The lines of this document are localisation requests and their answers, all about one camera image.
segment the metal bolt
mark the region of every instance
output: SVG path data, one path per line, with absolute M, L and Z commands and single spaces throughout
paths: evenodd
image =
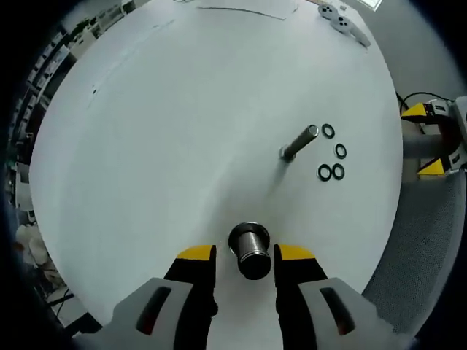
M 247 279 L 262 279 L 271 270 L 269 233 L 256 222 L 243 222 L 231 231 L 228 246 L 237 256 L 239 270 Z
M 319 134 L 320 129 L 316 125 L 308 126 L 291 144 L 280 149 L 280 157 L 287 163 L 291 162 L 296 154 L 307 144 L 316 139 Z

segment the white table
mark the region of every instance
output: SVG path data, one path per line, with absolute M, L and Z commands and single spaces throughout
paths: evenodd
M 285 20 L 197 4 L 152 1 L 77 62 L 36 141 L 34 210 L 60 273 L 101 323 L 179 252 L 217 244 L 208 348 L 281 349 L 273 273 L 242 278 L 228 234 L 257 221 L 272 243 L 309 248 L 328 276 L 363 291 L 401 186 L 393 84 L 350 8 L 368 49 L 304 0 Z M 311 123 L 332 124 L 335 139 L 318 137 L 284 171 L 279 148 Z M 321 182 L 337 142 L 345 178 Z

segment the black o-ring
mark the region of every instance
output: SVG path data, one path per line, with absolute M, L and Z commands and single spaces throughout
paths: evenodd
M 331 124 L 323 124 L 321 130 L 327 139 L 332 139 L 336 135 L 336 132 L 334 131 L 334 128 L 331 126 Z
M 334 152 L 336 153 L 336 157 L 338 159 L 344 159 L 347 156 L 347 149 L 343 144 L 337 144 L 336 147 L 334 147 Z
M 336 169 L 340 169 L 342 174 L 341 175 L 337 175 L 336 174 Z M 344 167 L 342 165 L 340 165 L 339 163 L 336 163 L 333 165 L 333 176 L 334 176 L 334 179 L 336 180 L 342 180 L 345 176 L 345 170 L 344 170 Z
M 321 171 L 324 169 L 328 171 L 329 175 L 324 176 L 321 174 Z M 329 181 L 332 174 L 333 174 L 333 171 L 331 170 L 328 164 L 321 164 L 320 167 L 318 168 L 318 177 L 320 178 L 321 181 L 324 181 L 324 182 Z

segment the threaded metal cylinder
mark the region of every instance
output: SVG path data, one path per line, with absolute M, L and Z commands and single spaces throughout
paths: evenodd
M 237 256 L 240 272 L 247 279 L 262 279 L 271 270 L 268 231 L 256 222 L 237 225 L 228 237 L 228 245 Z

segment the metal rod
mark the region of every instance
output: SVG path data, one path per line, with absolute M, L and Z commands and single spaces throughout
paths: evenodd
M 271 270 L 268 231 L 256 222 L 237 225 L 228 237 L 239 270 L 247 279 L 262 279 Z
M 309 125 L 301 132 L 300 135 L 297 136 L 295 140 L 292 141 L 291 144 L 284 146 L 280 150 L 280 157 L 285 162 L 291 162 L 295 158 L 296 154 L 307 144 L 316 139 L 319 134 L 320 129 L 316 125 Z

